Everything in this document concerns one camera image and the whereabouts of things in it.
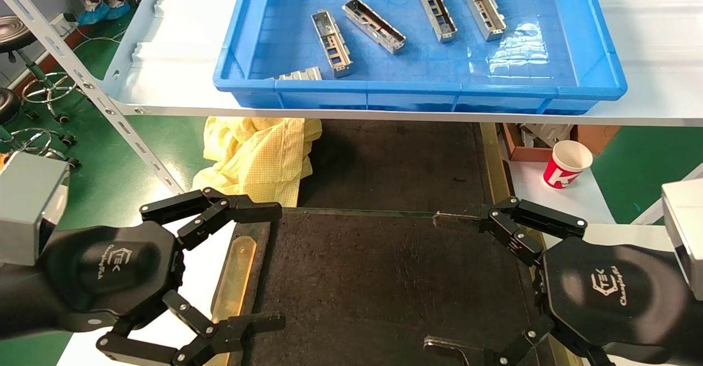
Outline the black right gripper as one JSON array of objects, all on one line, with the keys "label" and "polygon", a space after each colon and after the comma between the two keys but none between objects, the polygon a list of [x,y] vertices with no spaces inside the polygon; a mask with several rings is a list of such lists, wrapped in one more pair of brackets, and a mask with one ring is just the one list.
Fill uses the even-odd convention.
[{"label": "black right gripper", "polygon": [[[529,268],[542,265],[548,311],[590,344],[663,346],[683,323],[684,280],[672,252],[585,242],[583,218],[517,197],[471,204],[462,213],[437,212],[433,224],[457,232],[476,228]],[[543,255],[527,229],[565,240]],[[463,365],[517,365],[554,328],[542,315],[501,350],[437,336],[426,336],[423,349]]]}]

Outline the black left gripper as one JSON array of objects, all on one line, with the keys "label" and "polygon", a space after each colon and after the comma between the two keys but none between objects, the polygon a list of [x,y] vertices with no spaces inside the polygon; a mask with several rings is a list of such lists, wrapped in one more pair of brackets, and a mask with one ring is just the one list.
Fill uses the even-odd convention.
[{"label": "black left gripper", "polygon": [[[181,249],[193,250],[231,221],[278,221],[281,204],[256,203],[246,194],[228,196],[206,187],[139,210],[145,223],[132,228],[95,226],[50,237],[42,252],[42,271],[58,301],[57,329],[88,332],[117,323],[98,339],[96,348],[114,361],[135,365],[204,365],[217,355],[242,352],[253,335],[284,329],[286,319],[280,313],[245,314],[213,323],[171,291],[182,284]],[[178,229],[177,240],[161,226],[189,217],[194,219]],[[196,334],[190,343],[173,348],[129,337],[166,307]]]}]

